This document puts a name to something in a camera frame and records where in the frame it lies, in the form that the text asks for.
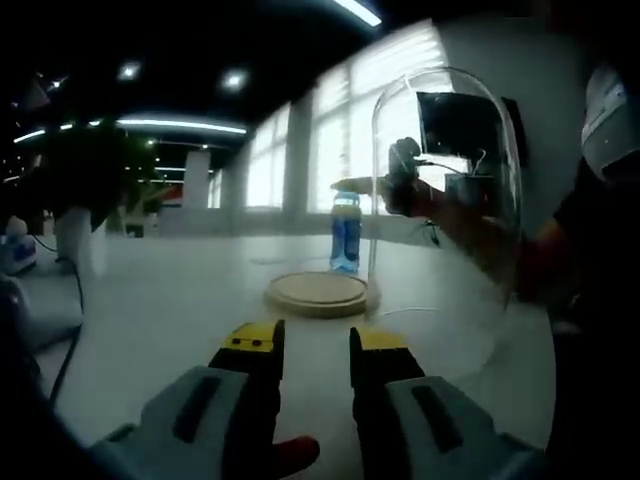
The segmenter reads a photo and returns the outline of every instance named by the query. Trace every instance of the window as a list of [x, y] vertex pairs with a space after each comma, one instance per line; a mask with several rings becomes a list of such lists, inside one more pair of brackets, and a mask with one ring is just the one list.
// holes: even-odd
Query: window
[[222, 198], [222, 172], [214, 174], [209, 182], [209, 201], [207, 208], [220, 208], [220, 200]]
[[[421, 22], [365, 49], [319, 80], [313, 105], [309, 212], [331, 210], [335, 196], [332, 183], [344, 177], [372, 174], [373, 110], [389, 83], [416, 69], [445, 63], [435, 27], [431, 22]], [[428, 85], [419, 87], [422, 91], [453, 90], [446, 74], [434, 76]], [[379, 124], [385, 146], [380, 151], [381, 174], [388, 168], [388, 147], [393, 142], [404, 137], [420, 142], [418, 105], [413, 94], [407, 91], [394, 97], [385, 106], [385, 113]], [[450, 166], [458, 170], [457, 163]], [[443, 183], [446, 171], [423, 167], [421, 175], [439, 175], [439, 183]], [[369, 212], [371, 199], [361, 197], [361, 205], [363, 212]]]
[[290, 105], [285, 105], [256, 131], [250, 146], [246, 206], [282, 209]]

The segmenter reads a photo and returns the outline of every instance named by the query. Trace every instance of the white column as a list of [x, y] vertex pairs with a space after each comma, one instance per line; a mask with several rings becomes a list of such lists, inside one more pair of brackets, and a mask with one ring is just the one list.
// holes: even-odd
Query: white column
[[187, 208], [207, 208], [209, 198], [210, 153], [189, 152], [184, 172], [183, 206]]
[[309, 171], [312, 109], [312, 94], [305, 95], [291, 106], [282, 208], [288, 233], [309, 233], [309, 226], [305, 222], [309, 216], [309, 175], [315, 174]]

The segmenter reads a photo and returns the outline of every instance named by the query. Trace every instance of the glass dome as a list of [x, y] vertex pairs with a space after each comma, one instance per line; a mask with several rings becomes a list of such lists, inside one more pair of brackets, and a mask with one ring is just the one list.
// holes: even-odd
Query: glass dome
[[404, 333], [430, 373], [471, 373], [499, 336], [521, 238], [509, 111], [465, 71], [422, 69], [389, 85], [372, 129], [369, 317]]

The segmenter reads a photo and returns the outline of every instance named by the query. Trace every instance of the cable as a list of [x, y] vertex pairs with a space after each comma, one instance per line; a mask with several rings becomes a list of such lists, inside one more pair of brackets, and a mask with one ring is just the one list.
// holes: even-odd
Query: cable
[[442, 168], [446, 168], [447, 170], [451, 170], [454, 173], [458, 173], [460, 175], [466, 175], [466, 173], [461, 172], [460, 170], [456, 170], [455, 168], [452, 168], [452, 167], [450, 167], [448, 165], [443, 165], [442, 163], [428, 161], [428, 162], [423, 163], [423, 165], [427, 166], [427, 167], [431, 167], [431, 166], [433, 166], [433, 167], [442, 167]]
[[[78, 284], [78, 294], [80, 295], [80, 311], [84, 316], [84, 291], [82, 290], [82, 282], [80, 281], [80, 274], [78, 273], [78, 267], [73, 260], [69, 257], [60, 257], [56, 260], [56, 263], [66, 263], [71, 267], [71, 272], [76, 277], [76, 283]], [[69, 368], [69, 363], [71, 363], [71, 357], [76, 350], [76, 346], [78, 345], [78, 340], [80, 340], [80, 333], [82, 332], [82, 324], [74, 327], [70, 332], [70, 340], [71, 344], [69, 345], [69, 349], [67, 350], [67, 354], [64, 357], [62, 362], [62, 366], [60, 370], [58, 370], [58, 375], [53, 382], [53, 387], [51, 388], [51, 393], [49, 394], [49, 402], [51, 402], [51, 406], [54, 407], [56, 404], [56, 400], [60, 395], [60, 389], [62, 388], [62, 384], [64, 383], [64, 379], [67, 375], [67, 369]]]
[[438, 238], [438, 231], [436, 230], [436, 224], [431, 220], [427, 220], [424, 222], [425, 227], [431, 227], [431, 242], [438, 248], [440, 248], [440, 238]]
[[31, 235], [33, 237], [33, 239], [38, 242], [40, 245], [42, 245], [43, 248], [45, 248], [46, 250], [49, 250], [50, 252], [53, 253], [58, 253], [58, 250], [56, 250], [55, 248], [51, 248], [49, 245], [45, 245], [45, 243], [40, 240], [38, 237], [36, 237], [35, 235]]
[[471, 172], [471, 175], [476, 174], [478, 168], [480, 167], [480, 164], [482, 163], [482, 160], [484, 160], [484, 157], [487, 156], [487, 151], [484, 148], [479, 148], [478, 150], [482, 152], [482, 156], [480, 157], [480, 160], [478, 160], [478, 163], [476, 163], [476, 167], [473, 169], [473, 172]]

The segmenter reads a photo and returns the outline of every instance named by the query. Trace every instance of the green plant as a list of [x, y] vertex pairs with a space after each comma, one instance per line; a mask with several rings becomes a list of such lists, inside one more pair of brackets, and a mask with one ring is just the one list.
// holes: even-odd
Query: green plant
[[34, 149], [42, 155], [44, 207], [56, 218], [85, 207], [94, 229], [121, 202], [140, 200], [141, 181], [157, 178], [153, 148], [114, 121], [49, 132]]

